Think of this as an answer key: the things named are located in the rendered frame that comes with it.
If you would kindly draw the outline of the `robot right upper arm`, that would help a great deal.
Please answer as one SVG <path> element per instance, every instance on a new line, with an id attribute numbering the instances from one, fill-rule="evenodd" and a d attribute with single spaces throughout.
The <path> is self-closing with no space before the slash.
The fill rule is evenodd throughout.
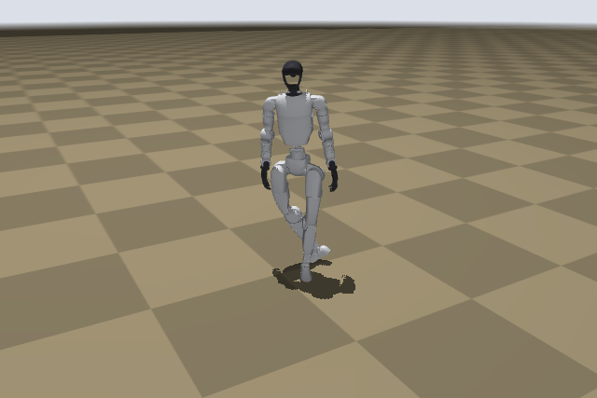
<path id="1" fill-rule="evenodd" d="M 274 123 L 274 112 L 276 108 L 277 96 L 272 96 L 266 99 L 263 103 L 263 125 L 264 129 L 260 134 L 261 140 L 272 141 L 274 138 L 273 123 Z"/>

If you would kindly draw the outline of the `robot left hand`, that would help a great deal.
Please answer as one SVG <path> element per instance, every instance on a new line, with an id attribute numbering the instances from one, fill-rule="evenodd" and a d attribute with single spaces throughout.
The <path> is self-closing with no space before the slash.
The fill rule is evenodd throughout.
<path id="1" fill-rule="evenodd" d="M 328 169 L 331 171 L 331 175 L 333 178 L 333 183 L 329 186 L 331 189 L 330 192 L 333 192 L 337 189 L 338 187 L 338 174 L 337 174 L 337 165 L 335 165 L 335 162 L 333 160 L 329 161 L 329 167 Z M 332 187 L 331 187 L 332 186 Z"/>

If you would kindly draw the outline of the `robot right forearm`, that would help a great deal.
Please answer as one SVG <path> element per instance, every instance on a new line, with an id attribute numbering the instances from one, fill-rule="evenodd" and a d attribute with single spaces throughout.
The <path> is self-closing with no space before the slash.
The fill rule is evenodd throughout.
<path id="1" fill-rule="evenodd" d="M 260 133 L 261 134 L 261 133 Z M 262 159 L 260 160 L 261 165 L 263 167 L 263 163 L 265 161 L 268 161 L 271 165 L 271 146 L 272 146 L 272 141 L 266 141 L 266 140 L 261 140 L 261 157 Z"/>

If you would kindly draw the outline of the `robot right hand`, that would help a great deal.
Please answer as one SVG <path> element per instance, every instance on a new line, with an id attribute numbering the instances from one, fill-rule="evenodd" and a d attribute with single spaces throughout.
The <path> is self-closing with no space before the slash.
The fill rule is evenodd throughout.
<path id="1" fill-rule="evenodd" d="M 260 166 L 260 169 L 262 169 L 261 170 L 261 178 L 262 178 L 263 185 L 265 186 L 265 188 L 271 190 L 271 188 L 268 187 L 268 186 L 270 186 L 270 184 L 268 183 L 268 180 L 267 180 L 267 170 L 270 169 L 270 163 L 268 161 L 265 161 L 263 163 L 263 167 L 262 167 L 262 165 Z"/>

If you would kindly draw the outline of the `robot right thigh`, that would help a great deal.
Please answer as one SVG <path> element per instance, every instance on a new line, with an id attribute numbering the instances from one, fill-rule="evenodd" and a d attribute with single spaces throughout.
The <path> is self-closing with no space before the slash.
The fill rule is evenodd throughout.
<path id="1" fill-rule="evenodd" d="M 296 223 L 300 220 L 302 212 L 298 207 L 289 205 L 289 187 L 286 180 L 285 161 L 278 161 L 271 170 L 271 192 L 274 200 L 290 223 Z"/>

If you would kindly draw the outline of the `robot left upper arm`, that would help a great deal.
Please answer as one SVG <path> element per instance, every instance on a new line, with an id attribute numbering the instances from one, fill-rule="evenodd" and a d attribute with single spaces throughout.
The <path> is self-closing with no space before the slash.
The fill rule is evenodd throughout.
<path id="1" fill-rule="evenodd" d="M 332 133 L 328 126 L 329 117 L 325 97 L 321 95 L 311 95 L 311 100 L 314 109 L 318 110 L 316 115 L 320 126 L 320 130 L 318 131 L 319 138 L 323 141 L 332 139 Z"/>

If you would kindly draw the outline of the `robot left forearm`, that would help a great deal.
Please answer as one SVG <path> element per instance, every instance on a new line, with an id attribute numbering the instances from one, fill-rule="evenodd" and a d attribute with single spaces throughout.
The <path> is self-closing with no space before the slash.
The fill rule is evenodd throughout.
<path id="1" fill-rule="evenodd" d="M 333 142 L 332 130 L 331 130 L 331 133 L 332 133 L 332 139 L 324 140 L 322 142 L 322 145 L 324 147 L 325 158 L 326 158 L 326 165 L 328 167 L 329 167 L 329 161 L 331 161 L 331 160 L 333 160 L 335 162 L 335 165 L 337 164 L 336 160 L 334 159 L 335 151 L 334 151 L 334 146 L 333 146 L 334 142 Z"/>

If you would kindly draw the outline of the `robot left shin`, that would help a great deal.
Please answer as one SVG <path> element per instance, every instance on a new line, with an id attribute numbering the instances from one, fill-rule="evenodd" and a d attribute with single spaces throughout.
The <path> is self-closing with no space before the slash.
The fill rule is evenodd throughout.
<path id="1" fill-rule="evenodd" d="M 303 236 L 302 236 L 302 247 L 303 247 L 303 264 L 307 265 L 307 268 L 310 264 L 310 257 L 314 247 L 315 242 L 315 234 L 316 234 L 316 226 L 308 226 L 307 230 L 303 229 Z"/>

